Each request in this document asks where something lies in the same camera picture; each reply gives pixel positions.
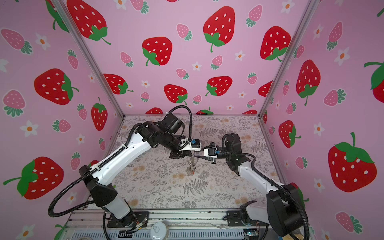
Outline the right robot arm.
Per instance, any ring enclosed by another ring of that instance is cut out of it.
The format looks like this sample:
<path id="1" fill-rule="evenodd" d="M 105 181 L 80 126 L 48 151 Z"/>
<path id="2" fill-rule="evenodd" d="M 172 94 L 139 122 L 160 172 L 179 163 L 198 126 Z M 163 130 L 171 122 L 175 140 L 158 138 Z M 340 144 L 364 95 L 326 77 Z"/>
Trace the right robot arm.
<path id="1" fill-rule="evenodd" d="M 304 239 L 310 239 L 309 219 L 298 189 L 292 184 L 278 183 L 256 169 L 257 158 L 242 151 L 239 135 L 224 135 L 220 146 L 211 143 L 202 148 L 197 139 L 191 140 L 189 146 L 194 152 L 203 153 L 200 159 L 211 162 L 224 159 L 231 171 L 265 194 L 266 207 L 258 206 L 255 201 L 249 201 L 241 206 L 239 218 L 245 225 L 262 222 L 280 237 L 289 235 L 294 240 L 297 239 L 294 231 L 302 228 Z"/>

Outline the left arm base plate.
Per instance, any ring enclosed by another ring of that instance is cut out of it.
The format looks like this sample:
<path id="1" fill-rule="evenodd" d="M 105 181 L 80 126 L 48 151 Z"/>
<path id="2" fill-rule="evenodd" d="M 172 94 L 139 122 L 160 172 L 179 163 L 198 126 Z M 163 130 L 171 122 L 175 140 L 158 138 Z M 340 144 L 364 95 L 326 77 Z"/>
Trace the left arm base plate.
<path id="1" fill-rule="evenodd" d="M 139 225 L 139 228 L 145 228 L 148 224 L 150 212 L 146 211 L 134 211 L 128 213 L 121 220 L 117 219 L 111 214 L 108 220 L 108 228 L 134 228 Z"/>

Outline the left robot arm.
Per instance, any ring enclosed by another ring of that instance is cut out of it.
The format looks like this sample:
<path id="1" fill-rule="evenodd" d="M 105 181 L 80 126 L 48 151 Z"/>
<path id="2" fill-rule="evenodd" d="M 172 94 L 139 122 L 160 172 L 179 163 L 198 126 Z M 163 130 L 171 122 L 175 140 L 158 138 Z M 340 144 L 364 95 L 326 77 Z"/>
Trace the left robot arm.
<path id="1" fill-rule="evenodd" d="M 135 213 L 129 204 L 119 196 L 117 190 L 112 185 L 112 181 L 133 160 L 146 151 L 155 149 L 158 146 L 163 146 L 170 150 L 170 159 L 190 157 L 193 151 L 201 149 L 200 141 L 192 138 L 192 127 L 189 127 L 188 136 L 176 134 L 179 128 L 185 127 L 185 124 L 173 115 L 173 112 L 182 108 L 188 111 L 189 118 L 191 119 L 193 114 L 187 106 L 176 106 L 161 121 L 156 123 L 147 121 L 135 124 L 130 130 L 126 142 L 117 150 L 92 167 L 83 166 L 79 171 L 81 174 L 80 178 L 65 187 L 53 199 L 48 208 L 49 217 L 58 218 L 79 208 L 95 204 L 106 213 L 110 213 L 112 218 L 117 220 L 122 227 L 127 227 L 134 223 L 136 221 Z M 92 201 L 56 213 L 54 208 L 61 197 L 80 182 L 85 183 L 93 198 Z"/>

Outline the keyring with strap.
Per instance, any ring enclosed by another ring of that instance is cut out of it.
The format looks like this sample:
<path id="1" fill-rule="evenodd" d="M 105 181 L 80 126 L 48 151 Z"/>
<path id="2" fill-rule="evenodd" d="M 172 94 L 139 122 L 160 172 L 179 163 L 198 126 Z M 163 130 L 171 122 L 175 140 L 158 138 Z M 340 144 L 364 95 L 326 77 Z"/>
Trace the keyring with strap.
<path id="1" fill-rule="evenodd" d="M 188 176 L 192 176 L 195 174 L 195 170 L 196 170 L 196 163 L 195 163 L 195 158 L 194 157 L 191 157 L 189 159 L 189 166 L 187 167 L 187 175 Z"/>

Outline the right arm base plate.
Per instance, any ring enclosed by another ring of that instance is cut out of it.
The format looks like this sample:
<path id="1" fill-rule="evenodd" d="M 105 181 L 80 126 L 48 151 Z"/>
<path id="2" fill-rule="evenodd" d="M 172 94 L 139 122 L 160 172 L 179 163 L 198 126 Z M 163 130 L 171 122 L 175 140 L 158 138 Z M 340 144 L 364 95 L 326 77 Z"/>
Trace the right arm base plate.
<path id="1" fill-rule="evenodd" d="M 251 220 L 241 210 L 226 211 L 222 218 L 229 227 L 265 227 L 267 224 L 257 220 Z"/>

